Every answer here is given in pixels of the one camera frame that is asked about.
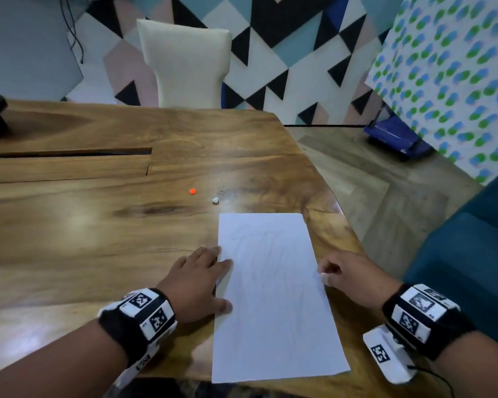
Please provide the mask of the person's right hand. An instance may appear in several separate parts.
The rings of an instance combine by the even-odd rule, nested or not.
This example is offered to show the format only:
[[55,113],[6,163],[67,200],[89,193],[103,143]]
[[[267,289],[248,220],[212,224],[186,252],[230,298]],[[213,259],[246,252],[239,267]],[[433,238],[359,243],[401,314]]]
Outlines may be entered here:
[[384,303],[403,285],[375,264],[367,255],[345,250],[343,280],[333,288],[343,292],[356,304],[369,309],[382,309]]

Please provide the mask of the person's right forearm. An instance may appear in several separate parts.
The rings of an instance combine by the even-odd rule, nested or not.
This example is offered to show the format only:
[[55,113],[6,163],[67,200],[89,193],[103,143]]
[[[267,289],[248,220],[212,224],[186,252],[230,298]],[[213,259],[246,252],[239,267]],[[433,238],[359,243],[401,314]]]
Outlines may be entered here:
[[498,398],[498,343],[479,331],[450,343],[434,361],[464,398]]

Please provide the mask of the blue flat platform scale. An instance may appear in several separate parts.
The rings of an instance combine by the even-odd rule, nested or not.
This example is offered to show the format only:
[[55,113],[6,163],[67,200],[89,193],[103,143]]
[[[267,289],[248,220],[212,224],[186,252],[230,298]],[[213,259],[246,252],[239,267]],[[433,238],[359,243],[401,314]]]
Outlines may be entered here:
[[385,103],[364,127],[367,141],[395,151],[403,162],[425,158],[434,148],[408,127]]

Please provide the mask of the cream upholstered chair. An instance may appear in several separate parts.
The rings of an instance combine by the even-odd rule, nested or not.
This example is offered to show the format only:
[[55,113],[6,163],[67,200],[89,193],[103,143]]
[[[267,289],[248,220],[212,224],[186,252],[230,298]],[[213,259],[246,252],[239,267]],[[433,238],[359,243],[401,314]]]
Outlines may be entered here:
[[161,108],[220,109],[230,70],[228,30],[138,19],[144,60],[157,80]]

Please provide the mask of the white paper sheet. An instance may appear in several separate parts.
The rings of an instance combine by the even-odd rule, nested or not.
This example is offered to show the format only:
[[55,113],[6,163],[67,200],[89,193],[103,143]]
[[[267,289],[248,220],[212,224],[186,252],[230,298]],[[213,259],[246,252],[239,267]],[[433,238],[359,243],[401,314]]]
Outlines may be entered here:
[[234,384],[350,371],[300,213],[220,213],[211,381]]

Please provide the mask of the teal sofa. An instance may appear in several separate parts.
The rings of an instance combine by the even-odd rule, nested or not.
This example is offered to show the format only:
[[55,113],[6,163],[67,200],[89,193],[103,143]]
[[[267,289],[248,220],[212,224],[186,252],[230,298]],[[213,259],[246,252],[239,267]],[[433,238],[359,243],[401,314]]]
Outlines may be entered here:
[[498,177],[426,238],[404,281],[451,299],[498,343]]

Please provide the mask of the white sheet blue green dots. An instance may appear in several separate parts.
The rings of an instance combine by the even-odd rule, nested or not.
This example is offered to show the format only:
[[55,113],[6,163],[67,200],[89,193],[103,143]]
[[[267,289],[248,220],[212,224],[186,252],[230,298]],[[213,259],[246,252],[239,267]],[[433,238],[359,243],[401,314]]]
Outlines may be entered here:
[[365,84],[479,184],[498,176],[498,0],[404,0]]

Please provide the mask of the person's left forearm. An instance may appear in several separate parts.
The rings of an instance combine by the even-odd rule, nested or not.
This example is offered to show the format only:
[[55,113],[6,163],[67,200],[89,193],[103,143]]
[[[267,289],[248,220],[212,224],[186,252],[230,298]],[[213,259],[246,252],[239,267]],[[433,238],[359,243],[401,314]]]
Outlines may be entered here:
[[0,370],[0,398],[102,398],[127,365],[124,349],[89,321]]

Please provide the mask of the black wrist band white markers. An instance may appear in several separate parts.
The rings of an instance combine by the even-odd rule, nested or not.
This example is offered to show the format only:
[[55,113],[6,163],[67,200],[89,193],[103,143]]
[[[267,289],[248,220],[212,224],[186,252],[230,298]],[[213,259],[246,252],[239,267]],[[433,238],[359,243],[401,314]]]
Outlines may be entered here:
[[100,309],[97,319],[128,359],[126,369],[113,383],[117,389],[124,389],[133,381],[177,327],[171,303],[156,288],[131,291]]
[[419,371],[411,353],[435,361],[454,341],[476,331],[460,306],[425,284],[403,284],[382,306],[385,322],[363,342],[385,379],[408,383]]

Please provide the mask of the person's left hand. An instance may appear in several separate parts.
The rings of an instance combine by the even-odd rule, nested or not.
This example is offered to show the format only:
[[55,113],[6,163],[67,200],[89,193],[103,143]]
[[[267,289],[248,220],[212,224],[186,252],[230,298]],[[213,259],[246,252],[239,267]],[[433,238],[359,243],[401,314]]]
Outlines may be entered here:
[[218,259],[211,267],[197,266],[197,250],[187,256],[181,269],[175,270],[174,263],[168,274],[156,285],[169,300],[175,319],[182,324],[211,316],[208,315],[208,302],[210,299],[224,299],[216,297],[214,291],[217,282],[232,268],[232,260]]

